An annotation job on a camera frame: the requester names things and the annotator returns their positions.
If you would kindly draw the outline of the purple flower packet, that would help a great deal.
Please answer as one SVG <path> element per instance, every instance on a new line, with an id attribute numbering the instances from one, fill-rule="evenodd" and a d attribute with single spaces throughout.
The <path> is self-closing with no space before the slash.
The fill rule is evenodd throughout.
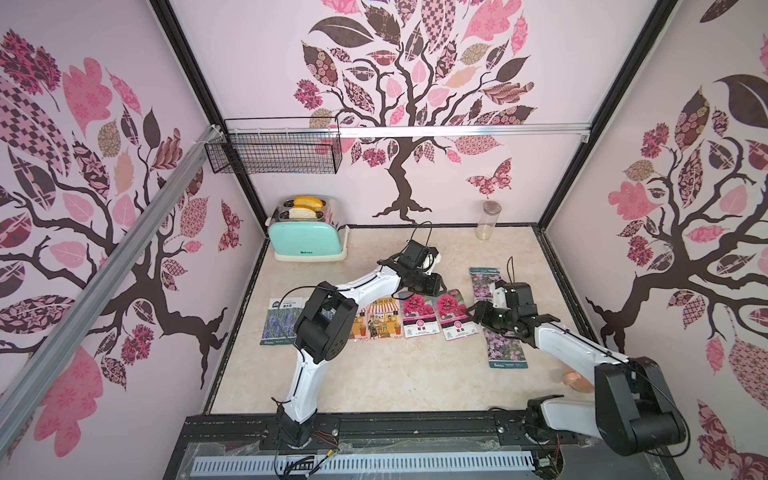
<path id="1" fill-rule="evenodd" d="M 527 369 L 528 363 L 519 340 L 483 330 L 488 364 L 492 369 Z"/>
<path id="2" fill-rule="evenodd" d="M 502 279 L 500 270 L 491 267 L 470 267 L 469 274 L 474 300 L 493 301 L 495 284 Z"/>

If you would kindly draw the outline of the pink flower packet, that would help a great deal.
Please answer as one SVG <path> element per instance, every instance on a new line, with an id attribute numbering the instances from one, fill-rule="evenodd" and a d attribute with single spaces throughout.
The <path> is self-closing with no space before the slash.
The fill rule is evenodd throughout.
<path id="1" fill-rule="evenodd" d="M 466 338 L 478 333 L 477 324 L 467 314 L 461 292 L 450 289 L 435 301 L 437 320 L 447 341 Z"/>
<path id="2" fill-rule="evenodd" d="M 406 338 L 434 335 L 441 328 L 433 297 L 413 294 L 401 301 L 402 329 Z"/>

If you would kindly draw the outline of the sunflower shop packet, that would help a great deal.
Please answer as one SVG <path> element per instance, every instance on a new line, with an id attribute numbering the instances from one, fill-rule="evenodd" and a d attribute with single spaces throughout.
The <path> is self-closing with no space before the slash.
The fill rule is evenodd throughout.
<path id="1" fill-rule="evenodd" d="M 401 303 L 391 297 L 378 299 L 368 306 L 366 327 L 370 339 L 391 339 L 403 336 Z"/>
<path id="2" fill-rule="evenodd" d="M 352 323 L 351 331 L 349 334 L 350 340 L 358 341 L 366 340 L 369 338 L 367 319 L 367 310 L 365 308 L 359 309 Z"/>

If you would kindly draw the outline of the lavender packet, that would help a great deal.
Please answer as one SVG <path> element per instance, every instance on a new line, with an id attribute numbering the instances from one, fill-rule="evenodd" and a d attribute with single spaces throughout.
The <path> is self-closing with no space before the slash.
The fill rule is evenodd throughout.
<path id="1" fill-rule="evenodd" d="M 295 323 L 302 313 L 306 299 L 303 297 L 271 298 L 260 340 L 261 345 L 290 345 L 296 338 Z"/>

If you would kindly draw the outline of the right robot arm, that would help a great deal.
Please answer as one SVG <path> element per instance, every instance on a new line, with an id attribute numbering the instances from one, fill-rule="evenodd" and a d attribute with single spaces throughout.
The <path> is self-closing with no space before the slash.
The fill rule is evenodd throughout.
<path id="1" fill-rule="evenodd" d="M 570 432 L 600 439 L 620 456 L 690 447 L 688 422 L 654 360 L 609 350 L 540 313 L 526 283 L 499 281 L 491 292 L 489 300 L 467 308 L 469 318 L 557 358 L 594 387 L 591 401 L 562 395 L 529 400 L 525 424 L 534 438 Z"/>

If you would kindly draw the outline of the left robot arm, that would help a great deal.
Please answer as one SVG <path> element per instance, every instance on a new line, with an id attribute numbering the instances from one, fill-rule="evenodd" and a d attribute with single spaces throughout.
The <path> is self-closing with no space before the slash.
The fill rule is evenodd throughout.
<path id="1" fill-rule="evenodd" d="M 434 271 L 440 259 L 437 248 L 410 240 L 401 251 L 378 260 L 366 275 L 314 286 L 294 325 L 293 379 L 287 397 L 277 403 L 280 436 L 288 446 L 304 447 L 311 441 L 325 371 L 349 341 L 358 310 L 402 290 L 422 296 L 444 293 L 444 281 Z"/>

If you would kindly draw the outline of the clear glass jar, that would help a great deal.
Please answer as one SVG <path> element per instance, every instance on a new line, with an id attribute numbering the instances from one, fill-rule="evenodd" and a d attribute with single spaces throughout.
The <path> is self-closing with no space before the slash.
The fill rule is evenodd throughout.
<path id="1" fill-rule="evenodd" d="M 475 235 L 480 240 L 491 238 L 496 227 L 502 206 L 492 200 L 487 200 L 482 205 L 482 214 L 475 229 Z"/>

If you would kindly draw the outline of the orange cup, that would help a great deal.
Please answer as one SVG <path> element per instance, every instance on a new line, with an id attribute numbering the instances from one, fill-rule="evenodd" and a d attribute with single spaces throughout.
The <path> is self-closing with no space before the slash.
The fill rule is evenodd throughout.
<path id="1" fill-rule="evenodd" d="M 563 384 L 580 393 L 593 393 L 595 389 L 588 379 L 574 370 L 569 370 L 564 374 Z"/>

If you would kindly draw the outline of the mint green toaster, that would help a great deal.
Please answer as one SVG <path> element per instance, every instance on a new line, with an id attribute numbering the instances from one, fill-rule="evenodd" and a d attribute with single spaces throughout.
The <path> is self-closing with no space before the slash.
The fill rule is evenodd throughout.
<path id="1" fill-rule="evenodd" d="M 325 202 L 317 211 L 317 219 L 290 220 L 288 210 L 297 196 L 315 197 Z M 337 200 L 327 196 L 295 195 L 281 199 L 266 223 L 280 262 L 324 263 L 344 260 L 348 254 L 349 226 Z"/>

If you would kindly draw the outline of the yellow toast slice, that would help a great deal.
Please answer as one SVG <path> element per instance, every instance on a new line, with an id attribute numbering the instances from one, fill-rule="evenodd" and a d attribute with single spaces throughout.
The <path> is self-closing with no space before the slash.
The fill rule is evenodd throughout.
<path id="1" fill-rule="evenodd" d="M 293 199 L 294 208 L 306 208 L 314 211 L 322 210 L 325 202 L 315 197 L 297 196 Z"/>

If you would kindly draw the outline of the pale toast slice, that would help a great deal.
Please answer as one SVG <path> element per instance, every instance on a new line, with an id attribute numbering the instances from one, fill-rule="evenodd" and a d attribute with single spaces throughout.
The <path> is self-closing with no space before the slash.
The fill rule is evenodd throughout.
<path id="1" fill-rule="evenodd" d="M 316 220 L 317 211 L 309 207 L 292 207 L 288 210 L 290 220 Z"/>

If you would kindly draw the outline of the white vented strip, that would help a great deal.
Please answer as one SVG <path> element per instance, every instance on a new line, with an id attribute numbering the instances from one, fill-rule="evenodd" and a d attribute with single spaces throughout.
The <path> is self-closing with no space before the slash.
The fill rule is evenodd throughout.
<path id="1" fill-rule="evenodd" d="M 202 478 L 290 478 L 319 475 L 422 474 L 473 472 L 532 472 L 535 462 L 526 451 L 338 453 L 312 455 L 255 455 L 193 460 L 189 476 Z"/>

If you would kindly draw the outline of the black base frame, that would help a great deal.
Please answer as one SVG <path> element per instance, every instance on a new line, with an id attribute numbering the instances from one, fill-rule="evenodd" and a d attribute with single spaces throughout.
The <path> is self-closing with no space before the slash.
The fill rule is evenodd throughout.
<path id="1" fill-rule="evenodd" d="M 603 442 L 570 432 L 554 432 L 534 438 L 526 427 L 525 417 L 523 410 L 500 407 L 455 412 L 317 413 L 311 441 L 304 447 L 293 448 L 281 439 L 276 414 L 198 415 L 184 421 L 163 476 L 166 479 L 193 479 L 189 476 L 193 460 L 201 456 L 497 451 L 529 452 L 535 470 L 367 475 L 601 479 L 607 477 L 610 467 L 616 466 L 625 479 L 679 479 L 682 476 L 674 461 L 666 456 L 642 453 L 633 458 L 620 458 Z M 279 474 L 275 478 L 227 479 L 360 478 L 367 475 L 290 478 L 287 474 Z"/>

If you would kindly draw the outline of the aluminium rail back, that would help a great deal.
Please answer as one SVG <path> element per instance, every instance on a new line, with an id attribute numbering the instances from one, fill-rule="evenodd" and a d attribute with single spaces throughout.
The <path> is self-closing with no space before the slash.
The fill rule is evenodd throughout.
<path id="1" fill-rule="evenodd" d="M 578 135 L 589 137 L 589 123 L 551 123 L 472 126 L 387 126 L 311 128 L 231 128 L 232 134 L 331 135 L 340 138 L 461 137 L 511 135 Z"/>

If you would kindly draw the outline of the aluminium rail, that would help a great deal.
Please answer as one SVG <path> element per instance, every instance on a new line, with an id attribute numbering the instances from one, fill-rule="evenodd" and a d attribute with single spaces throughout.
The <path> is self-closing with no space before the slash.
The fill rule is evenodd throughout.
<path id="1" fill-rule="evenodd" d="M 589 123 L 551 123 L 472 126 L 387 126 L 311 128 L 231 128 L 232 134 L 331 135 L 340 138 L 461 137 L 511 135 L 578 135 L 589 137 Z"/>
<path id="2" fill-rule="evenodd" d="M 209 125 L 187 151 L 168 183 L 155 195 L 105 265 L 47 335 L 1 398 L 1 453 L 6 454 L 87 332 L 100 317 L 144 248 L 152 241 L 188 184 L 206 162 L 205 145 L 222 134 Z"/>

